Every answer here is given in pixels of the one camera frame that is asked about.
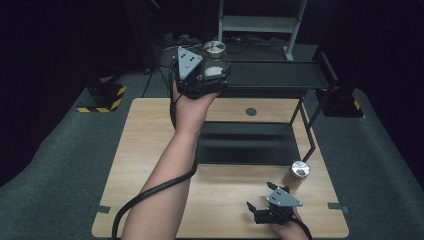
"metal stand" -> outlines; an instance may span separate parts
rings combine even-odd
[[[198,141],[198,162],[261,165],[306,162],[316,149],[312,125],[338,80],[324,53],[316,62],[232,61],[231,66],[229,86],[220,97],[298,99],[298,104],[288,122],[205,122]],[[268,81],[258,82],[263,78]],[[328,94],[308,120],[303,100],[309,90],[316,89],[326,89]],[[311,146],[303,158],[293,131],[299,112]]]
[[[307,2],[308,0],[301,0],[296,17],[284,18],[224,15],[224,0],[220,0],[218,15],[218,40],[222,41],[224,31],[290,33],[288,46],[283,47],[283,52],[287,60],[293,61],[293,46],[296,41],[300,24],[302,23],[303,13]]]

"human arm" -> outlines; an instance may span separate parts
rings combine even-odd
[[[176,128],[141,192],[190,171],[200,129],[207,110],[218,94],[176,103]],[[186,205],[190,180],[167,188],[134,206],[125,223],[122,239],[175,239]]]
[[[302,218],[300,217],[299,213],[297,212],[296,208],[293,208],[294,217],[302,221]],[[305,231],[300,227],[299,224],[288,221],[285,224],[270,224],[270,228],[277,233],[277,235],[280,237],[281,240],[308,240],[308,236],[306,235]]]

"wooden tabletop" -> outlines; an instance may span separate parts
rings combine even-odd
[[[287,122],[297,100],[218,98],[209,109],[209,121]],[[256,116],[248,116],[255,108]],[[293,124],[303,157],[309,143],[300,115]],[[169,99],[135,99],[132,103],[116,156],[93,224],[95,237],[110,237],[118,210],[136,196],[173,135]],[[338,203],[319,146],[308,160],[311,173],[291,194],[303,202],[298,208],[314,237],[343,238],[349,234],[341,210],[328,208]],[[276,238],[268,225],[256,224],[246,201],[257,209],[268,207],[272,193],[266,185],[282,185],[287,166],[200,164],[193,176],[178,238]],[[122,218],[119,236],[126,215]]]

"wire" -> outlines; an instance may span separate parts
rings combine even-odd
[[[137,37],[137,32],[136,32],[135,27],[134,27],[133,19],[132,19],[132,18],[131,18],[131,16],[130,16],[130,10],[128,9],[127,0],[124,0],[124,5],[125,5],[125,9],[127,10],[128,18],[129,18],[129,20],[130,20],[130,22],[131,22],[131,28],[132,28],[132,30],[133,30],[133,34],[134,34],[134,37],[135,37],[135,41],[137,42],[138,51],[139,51],[139,53],[140,53],[140,56],[143,58],[143,51],[141,50],[140,40],[139,40],[139,39],[138,39],[138,37]]]
[[[122,72],[128,72],[128,73],[140,73],[140,72],[137,72],[137,71],[132,71],[132,70],[128,70],[128,69],[124,69],[124,68],[116,67],[116,66],[111,65],[111,64],[109,64],[109,63],[106,63],[106,62],[104,62],[104,61],[102,61],[102,60],[100,60],[100,59],[98,59],[98,58],[94,57],[94,56],[93,56],[93,55],[91,55],[90,53],[88,53],[88,52],[87,52],[87,50],[84,48],[84,46],[83,46],[83,44],[82,44],[82,41],[81,41],[81,39],[79,38],[78,33],[77,33],[77,31],[76,31],[76,29],[75,29],[74,25],[73,25],[73,24],[72,24],[72,22],[71,22],[71,19],[69,18],[69,15],[66,13],[66,10],[65,10],[65,8],[64,8],[64,7],[63,7],[63,5],[62,5],[61,0],[57,0],[57,1],[58,1],[58,3],[59,3],[59,6],[60,6],[60,8],[61,8],[61,10],[62,10],[63,15],[65,16],[66,22],[68,23],[69,27],[71,28],[71,31],[72,31],[72,33],[74,34],[74,36],[75,36],[75,38],[76,38],[76,40],[77,40],[77,42],[78,42],[79,47],[81,48],[81,50],[84,52],[84,54],[85,54],[85,55],[87,55],[87,56],[88,56],[88,57],[90,57],[91,59],[95,60],[96,62],[99,62],[99,63],[101,63],[101,64],[103,64],[103,65],[105,65],[105,66],[108,66],[108,67],[110,67],[110,68],[113,68],[113,69],[116,69],[116,70],[119,70],[119,71],[122,71]]]
[[[142,193],[140,193],[139,195],[135,196],[133,199],[131,199],[127,204],[125,204],[116,214],[115,219],[113,220],[113,225],[112,225],[112,240],[116,240],[117,236],[118,236],[118,227],[119,227],[119,222],[121,221],[122,216],[124,216],[124,214],[130,210],[131,208],[133,208],[135,205],[137,205],[138,203],[140,203],[141,201],[145,200],[146,198],[160,192],[163,191],[169,187],[172,187],[174,185],[177,185],[179,183],[182,183],[184,181],[186,181],[187,179],[191,178],[197,171],[197,160],[195,159],[193,162],[193,166],[191,168],[191,170],[189,172],[187,172],[186,174],[174,178],[172,180],[169,180],[165,183],[162,183],[160,185],[157,185],[156,187],[152,187]]]
[[[270,43],[268,45],[261,45],[262,43],[265,43],[265,40],[262,39],[248,39],[244,36],[239,37],[240,40],[234,40],[234,39],[230,39],[225,41],[226,44],[228,45],[233,45],[233,46],[244,46],[244,49],[240,50],[240,51],[236,51],[236,52],[232,52],[232,51],[228,51],[227,49],[227,53],[229,54],[240,54],[243,53],[245,51],[247,51],[250,48],[267,48],[267,47],[274,47],[274,46],[278,46],[278,45],[282,45],[285,43],[285,41],[283,40],[278,40],[274,43]]]
[[[147,80],[146,87],[144,88],[144,91],[143,91],[143,93],[141,94],[141,98],[144,98],[144,94],[146,94],[146,90],[147,90],[147,88],[149,87],[150,80],[152,79],[153,71],[154,71],[154,70],[155,70],[155,69],[153,68],[153,69],[150,71],[150,76],[149,76],[149,79]]]
[[[175,128],[175,106],[177,101],[181,98],[181,96],[184,93],[181,93],[181,95],[174,101],[173,97],[173,89],[172,89],[172,83],[173,83],[173,69],[175,68],[175,65],[178,62],[176,60],[173,60],[170,67],[169,67],[169,79],[168,79],[168,92],[169,92],[169,97],[171,100],[171,104],[170,104],[170,114],[171,114],[171,120],[172,120],[172,124],[174,125]],[[117,239],[117,235],[118,235],[118,227],[119,227],[119,223],[122,219],[122,217],[124,216],[124,214],[130,210],[131,208],[133,208],[135,205],[137,205],[138,203],[140,203],[141,201],[145,200],[146,198],[160,192],[163,191],[169,187],[175,186],[179,183],[182,183],[184,181],[186,181],[187,179],[191,178],[197,171],[197,165],[198,165],[198,161],[195,158],[193,161],[193,166],[191,167],[190,171],[188,171],[187,173],[185,173],[184,175],[174,178],[172,180],[169,180],[167,182],[164,182],[162,184],[159,184],[155,187],[152,187],[142,193],[140,193],[139,195],[135,196],[133,199],[131,199],[129,202],[127,202],[116,214],[115,219],[113,220],[113,225],[112,225],[112,240],[116,240]]]
[[[166,89],[167,89],[167,91],[166,91],[166,95],[168,96],[168,97],[170,97],[169,96],[169,91],[168,91],[168,80],[166,79],[166,77],[165,77],[165,75],[163,74],[163,72],[162,72],[162,70],[160,70],[160,68],[159,68],[159,72],[160,72],[160,74],[162,75],[162,82],[165,84],[165,86],[166,86]]]
[[[243,5],[241,5],[241,7],[239,8],[239,10],[237,11],[236,15],[240,15],[241,11],[244,9],[244,7],[246,6],[247,0],[244,0]]]
[[[161,10],[159,4],[155,1],[155,0],[150,0],[150,3],[157,9],[157,10]]]
[[[199,47],[199,46],[202,46],[202,44],[195,44],[195,45],[178,45],[178,46],[173,46],[173,47],[166,47],[166,48],[162,49],[161,51],[162,51],[162,52],[164,52],[164,51],[171,51],[171,50],[174,50],[174,49],[179,48],[179,47],[183,47],[183,48],[197,48],[197,47]]]

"gray carpet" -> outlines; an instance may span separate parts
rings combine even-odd
[[[251,48],[237,58],[282,58],[279,46]],[[296,45],[296,60],[310,60],[314,46]],[[172,51],[160,62],[168,65]],[[75,107],[44,140],[32,163],[0,188],[0,239],[96,239],[91,227],[134,98],[148,75],[129,73],[121,104],[111,113],[77,113]],[[166,97],[156,70],[145,97]],[[347,239],[422,239],[424,194],[375,115],[367,97],[354,92],[365,118],[328,118],[313,127],[350,235]],[[87,101],[82,93],[75,102]],[[305,99],[311,114],[317,100]]]

